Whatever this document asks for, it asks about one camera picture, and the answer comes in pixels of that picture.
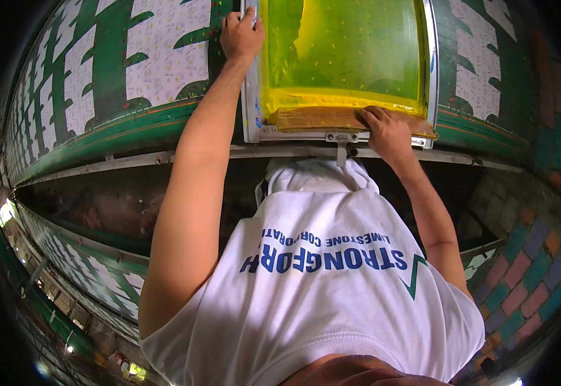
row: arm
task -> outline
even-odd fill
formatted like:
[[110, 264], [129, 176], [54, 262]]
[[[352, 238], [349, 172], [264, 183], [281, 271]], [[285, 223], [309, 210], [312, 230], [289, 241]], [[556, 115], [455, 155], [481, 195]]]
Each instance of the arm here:
[[454, 224], [411, 149], [409, 127], [379, 107], [369, 106], [359, 113], [372, 131], [369, 146], [392, 167], [407, 190], [429, 263], [447, 282], [472, 298]]
[[210, 277], [218, 259], [223, 185], [234, 131], [240, 85], [261, 49], [264, 31], [254, 28], [254, 8], [223, 19], [227, 56], [177, 145], [176, 157], [154, 236], [150, 265], [139, 299], [143, 338], [164, 326]]

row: man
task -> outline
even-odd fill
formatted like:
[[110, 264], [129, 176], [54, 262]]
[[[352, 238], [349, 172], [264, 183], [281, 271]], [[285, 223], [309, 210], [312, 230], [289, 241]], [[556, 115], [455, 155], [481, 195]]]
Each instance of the man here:
[[355, 161], [268, 168], [267, 197], [217, 260], [240, 84], [261, 20], [223, 19], [220, 76], [188, 121], [152, 242], [139, 326], [150, 364], [179, 385], [408, 385], [449, 381], [484, 343], [454, 225], [406, 124], [359, 113], [406, 188], [422, 251]]

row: bracket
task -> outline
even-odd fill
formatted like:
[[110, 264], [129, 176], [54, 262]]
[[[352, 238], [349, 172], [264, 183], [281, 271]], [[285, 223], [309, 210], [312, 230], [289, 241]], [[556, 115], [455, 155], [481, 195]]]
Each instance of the bracket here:
[[326, 142], [336, 142], [336, 166], [343, 167], [347, 161], [347, 144], [358, 143], [358, 134], [326, 133]]

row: white fabric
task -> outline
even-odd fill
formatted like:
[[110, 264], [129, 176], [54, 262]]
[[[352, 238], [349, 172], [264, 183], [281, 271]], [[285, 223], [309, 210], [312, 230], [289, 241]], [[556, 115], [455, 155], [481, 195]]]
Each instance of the white fabric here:
[[331, 353], [447, 382], [482, 347], [476, 305], [425, 263], [355, 161], [273, 160], [267, 179], [212, 276], [141, 341], [170, 382], [278, 385]]

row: hand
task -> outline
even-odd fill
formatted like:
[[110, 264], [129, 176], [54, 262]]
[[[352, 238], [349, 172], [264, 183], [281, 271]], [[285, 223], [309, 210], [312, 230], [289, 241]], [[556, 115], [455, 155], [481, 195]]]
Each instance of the hand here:
[[397, 174], [404, 166], [418, 159], [411, 149], [411, 132], [407, 122], [376, 106], [365, 107], [358, 113], [371, 129], [369, 147]]
[[248, 7], [242, 20], [238, 19], [239, 16], [240, 12], [230, 12], [223, 18], [221, 45], [227, 61], [237, 60], [249, 66], [261, 50], [266, 33], [261, 19], [257, 19], [253, 28], [250, 27], [254, 19], [254, 6]]

